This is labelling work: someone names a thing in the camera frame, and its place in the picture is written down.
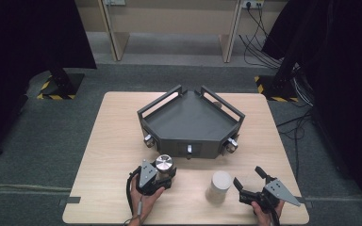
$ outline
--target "hand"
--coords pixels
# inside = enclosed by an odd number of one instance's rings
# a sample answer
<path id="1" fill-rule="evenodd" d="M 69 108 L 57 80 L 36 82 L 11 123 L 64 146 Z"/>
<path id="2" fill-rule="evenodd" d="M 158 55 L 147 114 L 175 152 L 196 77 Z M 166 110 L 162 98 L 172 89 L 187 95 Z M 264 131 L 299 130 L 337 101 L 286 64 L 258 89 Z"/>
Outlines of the hand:
<path id="1" fill-rule="evenodd" d="M 155 201 L 161 196 L 161 194 L 163 193 L 163 191 L 165 190 L 164 187 L 159 188 L 155 194 L 151 195 L 151 196 L 142 196 L 142 194 L 140 194 L 137 191 L 137 175 L 135 175 L 132 178 L 131 181 L 131 201 L 132 201 L 132 209 L 134 212 L 134 216 L 132 217 L 131 221 L 129 222 L 129 226 L 139 226 L 143 223 L 143 221 L 146 220 L 146 218 L 148 218 L 148 215 L 151 213 Z M 140 212 L 140 216 L 138 216 L 138 205 L 140 203 L 140 201 L 142 202 L 142 209 Z"/>
<path id="2" fill-rule="evenodd" d="M 275 212 L 277 213 L 278 217 L 281 217 L 282 208 L 284 207 L 285 201 L 280 200 L 277 207 L 275 207 Z M 270 223 L 272 222 L 272 214 L 265 214 L 261 210 L 260 205 L 257 204 L 257 202 L 252 202 L 252 207 L 254 208 L 254 211 L 257 215 L 257 225 L 258 226 L 270 226 Z"/>

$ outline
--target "black base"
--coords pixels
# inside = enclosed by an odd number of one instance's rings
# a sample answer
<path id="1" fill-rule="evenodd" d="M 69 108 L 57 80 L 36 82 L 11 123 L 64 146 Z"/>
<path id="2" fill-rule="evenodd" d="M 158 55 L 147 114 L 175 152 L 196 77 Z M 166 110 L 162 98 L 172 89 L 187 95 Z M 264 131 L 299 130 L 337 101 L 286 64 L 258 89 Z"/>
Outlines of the black base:
<path id="1" fill-rule="evenodd" d="M 289 82 L 283 88 L 275 89 L 272 87 L 273 78 L 274 76 L 272 75 L 256 76 L 255 82 L 258 92 L 266 96 L 269 101 L 298 102 L 295 88 Z"/>
<path id="2" fill-rule="evenodd" d="M 48 80 L 43 84 L 38 99 L 51 99 L 51 100 L 67 100 L 74 99 L 78 92 L 78 88 L 81 85 L 84 78 L 83 73 L 68 73 L 70 80 L 70 86 L 62 88 L 57 85 L 53 76 L 50 76 Z"/>
<path id="3" fill-rule="evenodd" d="M 321 118 L 321 114 L 319 113 L 319 110 L 315 105 L 311 110 L 311 114 L 312 114 L 312 120 L 316 125 L 316 128 L 322 134 L 321 138 L 324 140 L 327 150 L 330 152 L 335 164 L 337 165 L 337 170 L 341 173 L 343 178 L 352 179 L 351 173 L 349 172 L 349 168 L 346 165 L 345 161 L 343 161 L 343 158 L 341 156 L 343 151 L 337 149 L 337 145 L 331 139 L 330 133 L 328 132 Z"/>
<path id="4" fill-rule="evenodd" d="M 2 125 L 0 129 L 0 145 L 7 133 L 10 130 L 10 126 L 16 121 L 17 117 L 22 113 L 22 108 L 25 105 L 25 102 L 28 100 L 28 97 L 24 94 L 19 96 L 16 103 L 13 105 L 10 110 L 8 117 L 6 118 L 5 123 Z M 3 153 L 3 149 L 0 146 L 0 154 Z"/>

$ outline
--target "black stand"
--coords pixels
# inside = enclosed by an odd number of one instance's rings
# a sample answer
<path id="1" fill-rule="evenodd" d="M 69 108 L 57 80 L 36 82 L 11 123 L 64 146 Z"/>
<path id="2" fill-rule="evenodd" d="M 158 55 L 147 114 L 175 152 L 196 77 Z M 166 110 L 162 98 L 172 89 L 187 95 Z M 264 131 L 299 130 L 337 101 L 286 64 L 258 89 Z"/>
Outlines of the black stand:
<path id="1" fill-rule="evenodd" d="M 8 119 L 2 126 L 0 130 L 0 144 L 4 137 L 7 135 L 8 131 L 10 130 L 10 126 L 16 121 L 17 117 L 22 113 L 22 108 L 25 105 L 25 102 L 28 100 L 26 95 L 21 95 L 16 103 L 13 105 L 13 108 L 10 110 L 8 114 Z M 3 153 L 3 149 L 0 147 L 0 154 Z"/>
<path id="2" fill-rule="evenodd" d="M 52 75 L 45 84 L 43 84 L 38 99 L 74 99 L 84 78 L 84 74 L 66 73 L 52 58 L 49 59 L 47 64 Z"/>
<path id="3" fill-rule="evenodd" d="M 266 96 L 268 100 L 283 99 L 297 101 L 295 89 L 290 84 L 292 78 L 292 69 L 295 66 L 299 55 L 302 53 L 304 41 L 307 38 L 308 29 L 313 21 L 313 15 L 319 0 L 311 1 L 306 14 L 304 15 L 298 30 L 296 31 L 293 41 L 291 42 L 284 60 L 275 76 L 259 75 L 256 79 L 259 92 Z"/>

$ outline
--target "wooden table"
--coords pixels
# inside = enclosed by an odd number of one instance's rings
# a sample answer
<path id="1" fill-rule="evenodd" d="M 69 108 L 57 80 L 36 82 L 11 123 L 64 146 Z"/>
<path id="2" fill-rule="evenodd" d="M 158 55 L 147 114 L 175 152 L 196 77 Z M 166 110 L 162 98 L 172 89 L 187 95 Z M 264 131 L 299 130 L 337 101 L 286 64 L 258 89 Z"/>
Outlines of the wooden table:
<path id="1" fill-rule="evenodd" d="M 66 223 L 123 224 L 131 217 L 125 195 L 128 173 L 143 159 L 152 162 L 159 156 L 142 141 L 137 111 L 161 94 L 108 92 L 105 95 L 70 194 L 81 199 L 79 203 L 67 203 L 63 214 Z M 240 180 L 244 189 L 257 192 L 265 183 L 255 172 L 255 167 L 260 166 L 279 178 L 294 196 L 301 196 L 265 97 L 218 94 L 246 115 L 239 130 L 239 148 L 216 159 L 174 158 L 177 174 L 173 186 L 156 202 L 145 224 L 256 224 L 252 207 L 239 202 L 234 186 L 223 203 L 207 201 L 206 189 L 217 170 L 229 172 Z M 286 203 L 280 220 L 282 224 L 305 224 L 308 219 L 304 205 Z"/>

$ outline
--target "metal cylinder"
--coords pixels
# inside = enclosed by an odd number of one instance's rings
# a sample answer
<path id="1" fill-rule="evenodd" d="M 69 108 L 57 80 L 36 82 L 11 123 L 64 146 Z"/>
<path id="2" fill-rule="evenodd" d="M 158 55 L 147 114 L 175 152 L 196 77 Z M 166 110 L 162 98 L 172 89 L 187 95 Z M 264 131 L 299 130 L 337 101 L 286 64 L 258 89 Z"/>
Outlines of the metal cylinder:
<path id="1" fill-rule="evenodd" d="M 166 154 L 159 156 L 156 159 L 156 169 L 157 169 L 156 178 L 158 180 L 168 177 L 169 171 L 173 169 L 173 159 Z"/>

